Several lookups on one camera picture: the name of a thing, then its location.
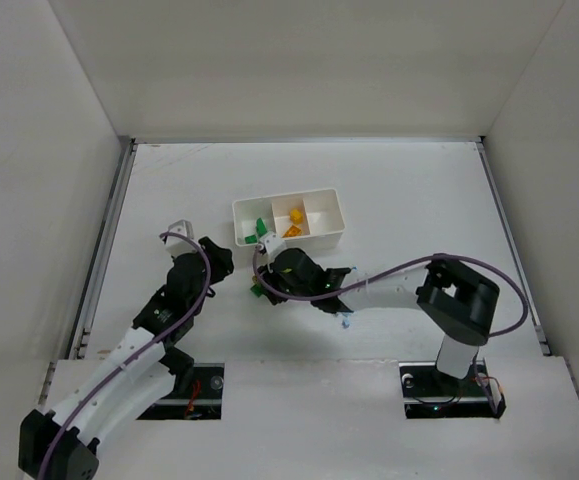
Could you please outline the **green yellow lego block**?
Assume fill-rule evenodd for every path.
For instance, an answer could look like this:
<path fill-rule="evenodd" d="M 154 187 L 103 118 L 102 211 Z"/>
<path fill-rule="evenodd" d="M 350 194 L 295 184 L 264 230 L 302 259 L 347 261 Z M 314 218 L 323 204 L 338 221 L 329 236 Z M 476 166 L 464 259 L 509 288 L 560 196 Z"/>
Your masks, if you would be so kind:
<path fill-rule="evenodd" d="M 282 235 L 283 238 L 293 238 L 301 236 L 303 230 L 301 228 L 302 223 L 304 222 L 304 216 L 302 212 L 298 209 L 293 209 L 289 212 L 289 220 L 291 225 L 287 228 L 287 230 Z"/>

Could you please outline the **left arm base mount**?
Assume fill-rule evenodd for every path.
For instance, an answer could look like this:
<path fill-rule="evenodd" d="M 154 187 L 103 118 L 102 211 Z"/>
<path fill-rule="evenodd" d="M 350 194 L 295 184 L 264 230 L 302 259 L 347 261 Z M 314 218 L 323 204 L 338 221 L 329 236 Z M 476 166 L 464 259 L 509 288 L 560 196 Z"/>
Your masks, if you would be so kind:
<path fill-rule="evenodd" d="M 138 419 L 144 421 L 220 420 L 224 392 L 223 363 L 196 364 L 188 380 L 176 379 L 174 390 L 159 399 Z"/>

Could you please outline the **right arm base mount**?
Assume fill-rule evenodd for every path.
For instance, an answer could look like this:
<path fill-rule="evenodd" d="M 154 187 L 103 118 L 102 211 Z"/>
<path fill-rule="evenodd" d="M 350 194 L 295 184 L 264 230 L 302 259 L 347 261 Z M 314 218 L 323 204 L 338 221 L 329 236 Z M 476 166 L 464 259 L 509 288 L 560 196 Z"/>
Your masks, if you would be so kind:
<path fill-rule="evenodd" d="M 433 362 L 399 364 L 407 419 L 500 419 L 507 402 L 498 379 L 479 360 L 458 380 L 441 373 Z"/>

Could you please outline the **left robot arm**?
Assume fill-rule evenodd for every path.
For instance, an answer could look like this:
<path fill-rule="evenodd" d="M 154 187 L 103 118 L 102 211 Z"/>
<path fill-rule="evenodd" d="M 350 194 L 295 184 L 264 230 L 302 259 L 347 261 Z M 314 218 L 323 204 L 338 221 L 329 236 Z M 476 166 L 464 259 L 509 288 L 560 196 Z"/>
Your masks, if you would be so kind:
<path fill-rule="evenodd" d="M 185 388 L 194 360 L 177 343 L 194 325 L 212 285 L 234 270 L 231 250 L 208 237 L 177 237 L 183 251 L 166 281 L 93 374 L 47 412 L 20 426 L 18 466 L 32 479 L 91 479 L 123 430 L 157 400 Z"/>

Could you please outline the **green yellow lego stack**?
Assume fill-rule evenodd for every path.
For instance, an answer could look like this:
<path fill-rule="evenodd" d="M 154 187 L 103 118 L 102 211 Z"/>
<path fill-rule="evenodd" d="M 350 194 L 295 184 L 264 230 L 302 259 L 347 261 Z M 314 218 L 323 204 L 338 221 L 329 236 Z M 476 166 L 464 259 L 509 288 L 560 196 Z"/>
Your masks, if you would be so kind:
<path fill-rule="evenodd" d="M 263 285 L 262 279 L 264 278 L 263 275 L 253 276 L 252 277 L 252 285 L 250 287 L 250 291 L 257 297 L 267 297 L 269 294 L 268 289 Z"/>

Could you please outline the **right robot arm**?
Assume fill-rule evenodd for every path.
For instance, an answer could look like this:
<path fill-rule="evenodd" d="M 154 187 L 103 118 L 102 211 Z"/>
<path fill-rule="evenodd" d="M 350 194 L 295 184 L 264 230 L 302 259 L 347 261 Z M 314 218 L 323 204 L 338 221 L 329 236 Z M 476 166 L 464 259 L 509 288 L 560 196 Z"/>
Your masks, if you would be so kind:
<path fill-rule="evenodd" d="M 318 265 L 299 248 L 278 253 L 255 268 L 256 280 L 272 304 L 303 301 L 333 315 L 361 310 L 416 310 L 444 337 L 435 361 L 440 373 L 465 379 L 490 337 L 499 286 L 463 262 L 435 256 L 393 273 L 362 275 L 354 268 Z"/>

